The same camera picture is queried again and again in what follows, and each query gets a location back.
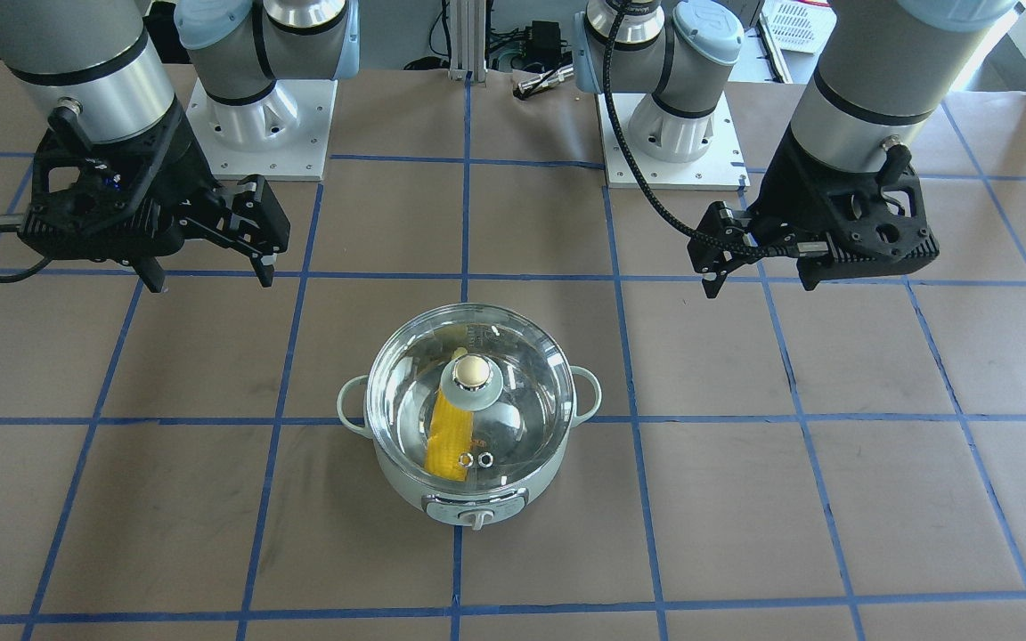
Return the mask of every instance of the glass lid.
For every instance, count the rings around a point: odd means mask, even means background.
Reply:
[[[391,462],[452,494],[497,494],[557,451],[574,413],[561,349],[508,309],[441,307],[383,347],[366,417]]]

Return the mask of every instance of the pot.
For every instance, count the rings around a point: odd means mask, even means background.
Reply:
[[[574,374],[595,390],[583,414]],[[358,426],[343,414],[343,401],[362,383],[365,425]],[[596,413],[601,398],[596,376],[570,366],[557,342],[528,318],[460,304],[402,325],[370,373],[340,389],[337,409],[343,425],[374,442],[383,474],[406,503],[441,523],[480,529],[545,491],[570,430]],[[450,458],[450,468],[463,469],[433,474],[438,468],[428,455],[444,454],[444,447],[428,447],[431,434],[445,442],[450,416],[464,416],[465,435]]]

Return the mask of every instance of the gray floor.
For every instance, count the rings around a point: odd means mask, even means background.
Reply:
[[[163,295],[89,264],[0,287],[0,638],[1026,638],[1026,96],[953,93],[916,142],[932,267],[805,293],[783,261],[706,301],[604,190],[594,102],[512,82],[342,84],[325,190],[277,187],[270,289],[208,246]],[[800,91],[729,85],[752,186],[672,210],[753,199]],[[42,126],[0,65],[0,211]],[[456,301],[605,389],[481,532],[407,507],[333,410]]]

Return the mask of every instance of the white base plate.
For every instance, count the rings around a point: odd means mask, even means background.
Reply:
[[[295,135],[278,149],[242,152],[225,147],[212,132],[210,101],[204,86],[196,81],[188,102],[188,121],[216,178],[236,179],[259,173],[269,179],[321,182],[339,84],[333,80],[281,80],[280,85],[295,97],[301,110],[301,125],[288,131]]]
[[[642,93],[617,93],[616,113],[624,133],[628,135],[628,121],[631,113],[636,110]],[[611,133],[611,122],[607,120],[607,107],[603,96],[596,96],[599,106],[599,133],[604,144],[604,172],[607,175],[607,186],[611,188],[638,188],[636,179],[628,169],[624,154],[616,143],[616,134]],[[712,117],[713,133],[710,146],[704,157],[688,163],[672,163],[648,157],[638,150],[638,144],[628,138],[628,147],[636,158],[639,169],[644,172],[648,186],[653,190],[700,190],[708,192],[729,192],[741,186],[750,186],[746,174],[742,150],[739,149],[739,137],[734,132],[731,122],[731,107],[725,102],[725,94],[719,97]]]

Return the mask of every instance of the light blue cap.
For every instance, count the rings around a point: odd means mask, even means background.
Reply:
[[[204,49],[243,24],[251,8],[251,0],[180,0],[172,22],[185,49]]]
[[[739,18],[712,0],[680,0],[672,13],[675,30],[692,47],[718,65],[736,65],[742,49]]]
[[[937,29],[981,31],[1009,12],[1015,0],[897,0],[909,15]]]

